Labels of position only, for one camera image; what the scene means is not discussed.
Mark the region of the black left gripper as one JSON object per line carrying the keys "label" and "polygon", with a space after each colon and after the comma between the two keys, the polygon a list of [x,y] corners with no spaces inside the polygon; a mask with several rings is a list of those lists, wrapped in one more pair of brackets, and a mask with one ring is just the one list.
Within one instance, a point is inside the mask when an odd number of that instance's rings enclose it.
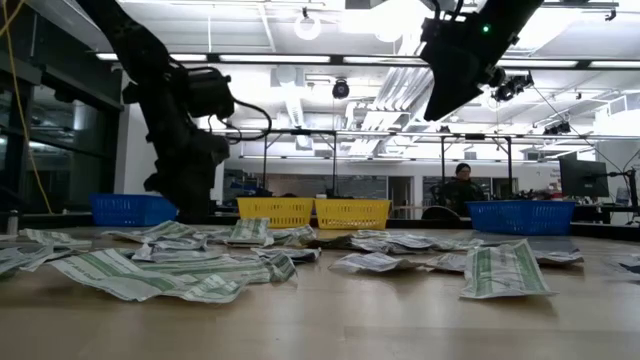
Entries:
{"label": "black left gripper", "polygon": [[182,146],[173,135],[152,131],[146,140],[153,145],[157,159],[156,171],[145,179],[144,189],[161,194],[173,204],[183,222],[201,222],[209,215],[216,168],[230,156],[226,138],[191,129]]}

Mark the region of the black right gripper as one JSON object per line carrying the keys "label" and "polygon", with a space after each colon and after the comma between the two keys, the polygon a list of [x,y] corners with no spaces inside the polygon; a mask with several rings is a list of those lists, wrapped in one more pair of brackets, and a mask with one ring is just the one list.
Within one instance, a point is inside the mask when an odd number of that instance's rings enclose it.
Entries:
{"label": "black right gripper", "polygon": [[422,0],[433,11],[422,24],[419,57],[434,85],[424,119],[436,121],[480,95],[495,66],[544,0],[482,0],[465,12],[465,0]]}

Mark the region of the blue plastic basket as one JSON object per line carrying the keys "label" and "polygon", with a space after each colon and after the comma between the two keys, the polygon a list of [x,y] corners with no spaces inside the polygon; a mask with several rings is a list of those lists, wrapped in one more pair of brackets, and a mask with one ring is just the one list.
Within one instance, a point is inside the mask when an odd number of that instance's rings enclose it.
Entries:
{"label": "blue plastic basket", "polygon": [[467,202],[475,230],[513,235],[568,235],[576,203],[553,200]]}
{"label": "blue plastic basket", "polygon": [[98,226],[146,227],[174,220],[178,210],[167,199],[152,195],[90,195],[91,212]]}

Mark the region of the yellow plastic basket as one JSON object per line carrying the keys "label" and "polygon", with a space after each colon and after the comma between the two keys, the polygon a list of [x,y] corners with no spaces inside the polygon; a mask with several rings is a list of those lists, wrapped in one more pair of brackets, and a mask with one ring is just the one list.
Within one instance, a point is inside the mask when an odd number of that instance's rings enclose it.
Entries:
{"label": "yellow plastic basket", "polygon": [[327,230],[384,230],[391,202],[380,199],[315,199],[318,226]]}
{"label": "yellow plastic basket", "polygon": [[239,197],[240,217],[268,218],[270,228],[296,228],[308,225],[314,208],[313,198]]}

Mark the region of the person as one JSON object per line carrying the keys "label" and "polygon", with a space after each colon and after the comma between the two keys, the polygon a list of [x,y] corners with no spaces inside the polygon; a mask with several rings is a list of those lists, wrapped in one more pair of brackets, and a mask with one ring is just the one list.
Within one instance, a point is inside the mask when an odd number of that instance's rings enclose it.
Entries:
{"label": "person", "polygon": [[460,217],[469,216],[468,202],[485,201],[482,188],[471,180],[471,167],[467,163],[456,166],[455,175],[441,189],[445,206]]}

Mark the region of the black chair back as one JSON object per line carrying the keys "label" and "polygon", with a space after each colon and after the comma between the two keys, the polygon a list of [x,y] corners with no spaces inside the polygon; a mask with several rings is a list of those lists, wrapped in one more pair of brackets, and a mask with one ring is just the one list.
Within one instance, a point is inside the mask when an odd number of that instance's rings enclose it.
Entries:
{"label": "black chair back", "polygon": [[427,207],[421,216],[422,220],[459,220],[460,216],[453,210],[443,206]]}

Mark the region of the round ceiling lamp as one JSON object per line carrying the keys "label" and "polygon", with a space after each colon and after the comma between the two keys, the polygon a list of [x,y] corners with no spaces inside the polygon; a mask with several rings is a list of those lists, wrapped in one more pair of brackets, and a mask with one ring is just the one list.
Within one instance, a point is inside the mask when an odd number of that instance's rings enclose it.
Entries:
{"label": "round ceiling lamp", "polygon": [[298,38],[312,41],[320,35],[322,24],[317,17],[300,15],[296,18],[293,29]]}

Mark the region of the black computer monitor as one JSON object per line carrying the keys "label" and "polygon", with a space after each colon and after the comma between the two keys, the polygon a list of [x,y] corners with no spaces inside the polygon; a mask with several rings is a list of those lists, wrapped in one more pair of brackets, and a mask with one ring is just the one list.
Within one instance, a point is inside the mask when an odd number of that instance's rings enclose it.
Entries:
{"label": "black computer monitor", "polygon": [[565,197],[609,197],[606,164],[577,160],[573,157],[559,159],[562,194]]}

